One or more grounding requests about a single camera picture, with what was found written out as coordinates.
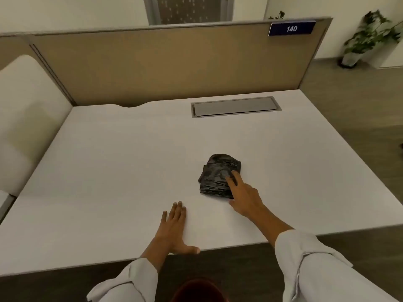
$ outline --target folded black garment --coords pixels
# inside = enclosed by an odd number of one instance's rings
[[[233,170],[241,172],[240,161],[228,155],[211,156],[199,178],[200,192],[233,199],[231,189],[225,180],[226,176],[230,176],[234,180],[234,175],[231,173]]]

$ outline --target white shirt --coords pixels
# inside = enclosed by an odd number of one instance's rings
[[[281,233],[275,245],[284,274],[283,302],[397,302],[352,269],[336,250],[315,235],[297,230]],[[158,273],[147,259],[130,263],[115,278],[96,285],[87,295],[94,302],[154,302]]]

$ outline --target person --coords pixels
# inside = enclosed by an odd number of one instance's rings
[[[229,201],[239,214],[249,218],[274,247],[284,274],[283,301],[397,301],[364,278],[336,250],[325,246],[313,234],[293,229],[267,208],[258,191],[233,171],[227,177],[234,199]],[[161,224],[141,257],[115,278],[96,285],[87,296],[94,302],[153,302],[158,273],[169,253],[198,254],[182,239],[187,209],[174,203],[164,211]]]

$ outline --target white sleeve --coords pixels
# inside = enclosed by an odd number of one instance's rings
[[[114,279],[96,285],[87,295],[93,302],[154,302],[158,272],[148,259],[127,265]]]
[[[313,234],[285,231],[276,240],[275,253],[284,274],[283,302],[397,302]]]

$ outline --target number sign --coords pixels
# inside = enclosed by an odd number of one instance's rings
[[[310,34],[316,21],[273,22],[269,36]]]

